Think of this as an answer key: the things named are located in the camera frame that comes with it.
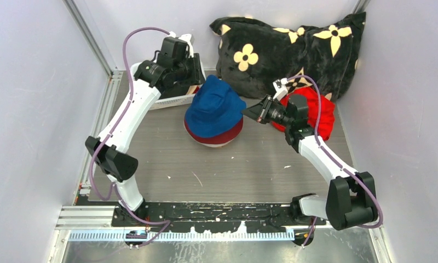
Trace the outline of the black hat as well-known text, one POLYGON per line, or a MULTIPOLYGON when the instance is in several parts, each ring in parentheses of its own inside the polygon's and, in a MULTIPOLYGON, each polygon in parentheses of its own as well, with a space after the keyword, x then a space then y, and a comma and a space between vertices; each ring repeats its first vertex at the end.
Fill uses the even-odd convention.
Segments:
POLYGON ((178 96, 191 95, 198 88, 198 85, 175 84, 172 88, 166 89, 160 99, 174 98, 178 96))

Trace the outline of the blue bucket hat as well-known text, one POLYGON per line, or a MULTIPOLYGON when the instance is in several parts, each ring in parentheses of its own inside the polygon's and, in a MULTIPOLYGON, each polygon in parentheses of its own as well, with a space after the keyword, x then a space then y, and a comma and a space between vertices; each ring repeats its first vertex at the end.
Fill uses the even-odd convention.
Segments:
POLYGON ((185 113, 185 121, 197 136, 209 138, 234 127, 246 102, 227 82, 209 75, 185 113))

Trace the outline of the dark red bucket hat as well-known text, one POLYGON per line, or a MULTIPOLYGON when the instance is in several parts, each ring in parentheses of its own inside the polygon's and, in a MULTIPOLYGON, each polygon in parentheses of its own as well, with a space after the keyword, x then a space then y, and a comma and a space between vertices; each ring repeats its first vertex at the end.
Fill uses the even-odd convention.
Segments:
POLYGON ((189 134, 189 136, 196 142, 225 142, 225 141, 229 141, 229 140, 233 140, 235 139, 240 132, 242 131, 243 128, 243 124, 244 124, 244 119, 242 118, 234 127, 232 127, 231 129, 215 135, 213 137, 209 137, 209 138, 204 138, 204 137, 200 137, 195 135, 189 128, 188 124, 186 121, 183 122, 183 126, 186 130, 186 132, 189 134))

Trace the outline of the grey bucket hat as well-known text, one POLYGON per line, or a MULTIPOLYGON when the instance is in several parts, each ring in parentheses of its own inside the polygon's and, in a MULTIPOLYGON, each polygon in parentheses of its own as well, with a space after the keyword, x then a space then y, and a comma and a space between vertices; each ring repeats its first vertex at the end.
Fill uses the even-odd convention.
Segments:
POLYGON ((212 142, 212 141, 209 141, 209 142, 199 142, 198 141, 198 143, 203 145, 203 146, 210 147, 210 148, 221 148, 221 147, 224 147, 224 146, 230 144, 232 141, 234 141, 234 139, 233 140, 229 140, 229 141, 225 141, 225 142, 212 142))

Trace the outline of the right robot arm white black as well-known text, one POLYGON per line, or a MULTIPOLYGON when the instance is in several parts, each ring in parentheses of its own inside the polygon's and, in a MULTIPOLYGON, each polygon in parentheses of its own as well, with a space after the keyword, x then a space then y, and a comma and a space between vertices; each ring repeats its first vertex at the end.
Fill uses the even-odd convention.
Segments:
POLYGON ((268 96, 242 111, 258 123, 283 125, 287 144, 307 159, 329 186, 326 197, 313 193, 294 197, 292 221, 304 225, 317 217, 329 221, 336 230, 373 228, 381 221, 373 176, 350 167, 325 144, 316 134, 317 128, 309 124, 309 110, 304 96, 291 95, 286 105, 268 96))

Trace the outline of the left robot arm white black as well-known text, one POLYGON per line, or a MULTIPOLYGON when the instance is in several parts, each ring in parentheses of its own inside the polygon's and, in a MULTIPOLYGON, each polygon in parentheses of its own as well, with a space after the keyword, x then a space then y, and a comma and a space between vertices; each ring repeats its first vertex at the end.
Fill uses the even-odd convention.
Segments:
POLYGON ((170 34, 163 39, 155 59, 133 64, 128 77, 130 87, 124 102, 98 136, 86 139, 85 146, 92 162, 114 184, 127 222, 140 226, 146 221, 147 208, 135 179, 139 162, 127 153, 133 136, 164 93, 201 85, 205 73, 193 49, 193 36, 170 34))

